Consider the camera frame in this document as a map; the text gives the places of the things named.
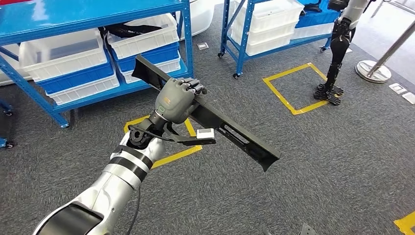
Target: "caster wheel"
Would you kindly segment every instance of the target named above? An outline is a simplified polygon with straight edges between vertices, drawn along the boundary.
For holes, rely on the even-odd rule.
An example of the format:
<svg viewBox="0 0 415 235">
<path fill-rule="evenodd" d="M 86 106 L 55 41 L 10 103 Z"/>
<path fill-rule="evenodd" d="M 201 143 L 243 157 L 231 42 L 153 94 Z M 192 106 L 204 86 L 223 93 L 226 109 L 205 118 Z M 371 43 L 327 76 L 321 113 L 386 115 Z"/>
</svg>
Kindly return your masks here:
<svg viewBox="0 0 415 235">
<path fill-rule="evenodd" d="M 7 141 L 6 142 L 6 148 L 13 148 L 14 147 L 14 143 L 11 141 Z"/>
</svg>

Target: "metal pole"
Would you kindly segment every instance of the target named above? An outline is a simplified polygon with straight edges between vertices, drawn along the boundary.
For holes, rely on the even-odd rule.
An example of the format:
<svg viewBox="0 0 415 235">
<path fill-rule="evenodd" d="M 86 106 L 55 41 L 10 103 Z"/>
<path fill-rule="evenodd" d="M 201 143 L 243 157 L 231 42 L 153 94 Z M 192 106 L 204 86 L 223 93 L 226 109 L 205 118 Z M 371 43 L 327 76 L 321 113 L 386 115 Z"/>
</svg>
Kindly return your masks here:
<svg viewBox="0 0 415 235">
<path fill-rule="evenodd" d="M 384 63 L 395 53 L 396 50 L 412 35 L 415 31 L 415 21 L 412 22 L 405 32 L 396 40 L 396 42 L 389 48 L 388 51 L 378 60 L 378 62 L 373 66 L 373 68 L 367 74 L 367 77 L 371 77 L 375 71 L 377 71 Z"/>
</svg>

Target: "blue storage bin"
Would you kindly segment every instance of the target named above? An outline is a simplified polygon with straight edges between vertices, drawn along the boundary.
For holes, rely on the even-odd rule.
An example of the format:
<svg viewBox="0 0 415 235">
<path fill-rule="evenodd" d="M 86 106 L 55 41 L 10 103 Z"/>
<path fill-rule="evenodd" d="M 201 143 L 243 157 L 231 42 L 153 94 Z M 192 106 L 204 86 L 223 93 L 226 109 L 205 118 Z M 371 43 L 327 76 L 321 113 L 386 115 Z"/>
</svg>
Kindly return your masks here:
<svg viewBox="0 0 415 235">
<path fill-rule="evenodd" d="M 153 50 L 143 52 L 141 55 L 146 58 L 152 64 L 158 64 L 161 62 L 174 60 L 179 58 L 177 51 L 179 50 L 179 43 L 172 43 L 163 47 L 159 47 Z M 113 56 L 118 64 L 121 72 L 128 72 L 134 69 L 136 66 L 136 56 L 130 56 L 124 59 L 118 60 L 113 50 Z"/>
<path fill-rule="evenodd" d="M 114 74 L 114 69 L 111 66 L 110 57 L 106 50 L 105 55 L 107 56 L 105 64 L 36 82 L 36 84 L 42 87 L 46 93 L 52 94 L 109 77 Z"/>
<path fill-rule="evenodd" d="M 299 2 L 305 5 L 308 3 L 318 2 L 318 0 L 299 0 Z M 322 2 L 320 3 L 320 9 L 322 10 L 322 12 L 319 13 L 307 11 L 307 14 L 305 14 L 305 16 L 300 16 L 300 20 L 296 25 L 296 28 L 334 22 L 334 20 L 340 16 L 340 12 L 329 10 L 327 9 L 327 6 L 328 0 L 322 0 Z"/>
</svg>

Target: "white object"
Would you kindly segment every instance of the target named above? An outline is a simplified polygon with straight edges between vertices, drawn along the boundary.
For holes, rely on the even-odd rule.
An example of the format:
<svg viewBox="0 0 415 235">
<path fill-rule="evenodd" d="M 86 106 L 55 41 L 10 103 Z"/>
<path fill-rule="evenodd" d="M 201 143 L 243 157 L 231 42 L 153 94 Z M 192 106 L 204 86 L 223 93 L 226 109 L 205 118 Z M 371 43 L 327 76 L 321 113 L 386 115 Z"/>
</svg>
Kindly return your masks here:
<svg viewBox="0 0 415 235">
<path fill-rule="evenodd" d="M 80 86 L 76 86 L 53 94 L 46 93 L 46 95 L 54 99 L 57 105 L 62 105 L 93 94 L 110 90 L 112 88 L 116 88 L 118 86 L 119 82 L 116 74 L 114 73 L 114 75 L 103 79 L 85 83 Z"/>
<path fill-rule="evenodd" d="M 196 139 L 207 139 L 207 138 L 215 138 L 215 132 L 213 128 L 197 130 Z"/>
<path fill-rule="evenodd" d="M 235 9 L 240 4 L 235 0 Z M 244 25 L 248 1 L 245 1 L 236 21 Z M 255 4 L 250 31 L 263 31 L 298 21 L 304 5 L 296 0 L 271 0 Z"/>
<path fill-rule="evenodd" d="M 132 38 L 120 38 L 109 33 L 107 35 L 108 43 L 115 50 L 118 59 L 127 58 L 179 41 L 179 36 L 177 35 L 177 23 L 169 13 L 134 20 L 126 23 L 126 25 L 151 25 L 159 26 L 162 29 Z"/>
<path fill-rule="evenodd" d="M 385 83 L 392 77 L 391 71 L 384 65 L 376 70 L 371 77 L 368 77 L 369 71 L 376 65 L 376 62 L 371 60 L 364 60 L 357 63 L 355 70 L 357 74 L 369 82 Z"/>
<path fill-rule="evenodd" d="M 402 94 L 405 91 L 407 91 L 404 87 L 402 87 L 398 83 L 393 83 L 392 85 L 389 85 L 389 88 L 391 88 L 397 94 Z"/>
<path fill-rule="evenodd" d="M 279 38 L 287 34 L 293 34 L 294 27 L 296 26 L 297 23 L 298 23 L 298 19 L 288 24 L 281 25 L 281 26 L 267 29 L 267 30 L 261 31 L 261 30 L 250 29 L 250 31 L 248 32 L 248 43 L 257 44 L 257 43 L 263 42 L 264 40 L 272 40 L 272 39 Z M 240 25 L 238 22 L 234 22 L 231 28 L 232 28 L 231 38 L 233 38 L 237 43 L 241 44 L 243 26 Z"/>
<path fill-rule="evenodd" d="M 208 48 L 209 48 L 209 46 L 208 46 L 208 44 L 207 44 L 207 43 L 199 43 L 199 44 L 197 45 L 197 48 L 199 48 L 199 50 L 204 50 L 204 49 L 208 49 Z"/>
<path fill-rule="evenodd" d="M 88 29 L 20 44 L 19 63 L 35 82 L 107 62 L 97 29 Z"/>
<path fill-rule="evenodd" d="M 408 92 L 402 95 L 405 100 L 409 101 L 411 104 L 415 104 L 415 94 Z"/>
<path fill-rule="evenodd" d="M 165 73 L 169 73 L 169 72 L 180 70 L 181 68 L 180 60 L 181 60 L 181 57 L 179 54 L 179 58 L 174 59 L 174 60 L 169 60 L 166 62 L 161 62 L 161 63 L 155 64 L 155 66 L 157 66 L 157 68 L 159 68 L 161 71 Z M 133 83 L 133 82 L 141 81 L 141 79 L 132 76 L 133 70 L 127 71 L 127 72 L 121 72 L 121 73 L 124 76 L 125 83 Z"/>
<path fill-rule="evenodd" d="M 307 26 L 294 29 L 292 39 L 308 38 L 323 34 L 329 34 L 333 31 L 334 23 L 324 23 L 313 26 Z"/>
<path fill-rule="evenodd" d="M 19 55 L 19 46 L 17 44 L 5 45 L 2 47 L 15 55 Z M 0 56 L 3 57 L 24 79 L 32 79 L 32 77 L 27 72 L 20 68 L 19 62 L 17 60 L 14 60 L 13 58 L 8 57 L 3 53 L 0 53 Z M 10 80 L 10 78 L 2 70 L 0 70 L 0 86 L 5 86 L 12 83 L 13 81 Z"/>
<path fill-rule="evenodd" d="M 286 35 L 282 35 L 279 38 L 274 38 L 267 41 L 262 41 L 256 44 L 247 44 L 246 53 L 249 56 L 253 56 L 259 53 L 263 53 L 278 47 L 282 47 L 285 45 L 290 44 L 291 37 L 293 36 L 293 33 L 289 33 Z M 234 35 L 233 39 L 236 42 L 240 42 L 242 39 L 238 38 L 236 35 Z"/>
<path fill-rule="evenodd" d="M 192 25 L 192 36 L 204 32 L 210 27 L 215 11 L 215 2 L 212 0 L 190 0 L 190 21 Z M 180 19 L 180 11 L 176 12 L 177 23 Z M 184 39 L 184 27 L 182 26 L 182 36 Z"/>
</svg>

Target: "white tag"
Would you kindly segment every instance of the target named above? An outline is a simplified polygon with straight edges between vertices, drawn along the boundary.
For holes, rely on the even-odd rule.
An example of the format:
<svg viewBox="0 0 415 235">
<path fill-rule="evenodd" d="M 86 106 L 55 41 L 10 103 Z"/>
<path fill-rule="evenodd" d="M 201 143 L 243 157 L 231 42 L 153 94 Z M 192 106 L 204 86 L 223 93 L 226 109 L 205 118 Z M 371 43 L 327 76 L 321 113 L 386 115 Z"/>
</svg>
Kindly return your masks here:
<svg viewBox="0 0 415 235">
<path fill-rule="evenodd" d="M 408 92 L 402 95 L 405 100 L 409 101 L 411 104 L 415 104 L 415 94 Z"/>
<path fill-rule="evenodd" d="M 203 49 L 208 49 L 209 48 L 209 46 L 208 46 L 207 43 L 199 43 L 197 45 L 197 47 L 199 48 L 199 50 L 203 50 Z"/>
<path fill-rule="evenodd" d="M 392 85 L 389 85 L 389 87 L 396 93 L 398 94 L 402 94 L 405 91 L 407 91 L 405 88 L 403 88 L 401 85 L 399 85 L 398 83 L 393 83 Z"/>
</svg>

